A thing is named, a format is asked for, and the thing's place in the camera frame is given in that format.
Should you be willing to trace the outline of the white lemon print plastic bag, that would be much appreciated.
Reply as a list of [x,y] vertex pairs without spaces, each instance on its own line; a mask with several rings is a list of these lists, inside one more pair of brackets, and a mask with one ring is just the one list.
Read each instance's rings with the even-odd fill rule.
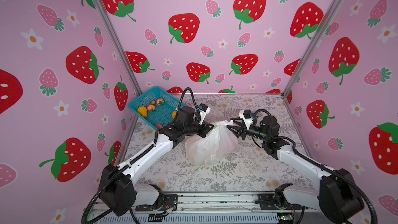
[[213,129],[202,138],[192,136],[184,142],[186,158],[193,166],[212,166],[233,153],[238,146],[238,137],[227,126],[232,121],[217,121]]

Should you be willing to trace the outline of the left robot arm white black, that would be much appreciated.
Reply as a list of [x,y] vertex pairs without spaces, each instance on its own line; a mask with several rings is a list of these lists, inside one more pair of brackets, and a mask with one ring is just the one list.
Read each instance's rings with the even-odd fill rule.
[[214,127],[205,121],[210,107],[205,104],[193,107],[178,102],[175,118],[157,129],[153,141],[135,156],[117,166],[107,165],[102,171],[99,189],[88,203],[81,218],[83,224],[94,224],[106,215],[122,216],[132,212],[137,205],[162,206],[162,190],[156,185],[135,188],[140,177],[163,155],[172,151],[186,137],[202,138]]

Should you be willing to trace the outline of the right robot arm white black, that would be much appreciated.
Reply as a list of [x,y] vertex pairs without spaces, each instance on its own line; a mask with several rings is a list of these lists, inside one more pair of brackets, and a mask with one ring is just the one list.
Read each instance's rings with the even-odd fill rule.
[[228,129],[242,140],[250,137],[253,141],[261,141],[260,148],[268,155],[293,167],[316,186],[316,189],[307,189],[286,183],[277,187],[273,200],[277,208],[300,205],[322,212],[335,224],[347,224],[367,207],[370,222],[378,223],[374,205],[356,185],[350,172],[335,170],[300,153],[292,139],[279,135],[279,124],[270,112],[242,110],[237,118],[231,118]]

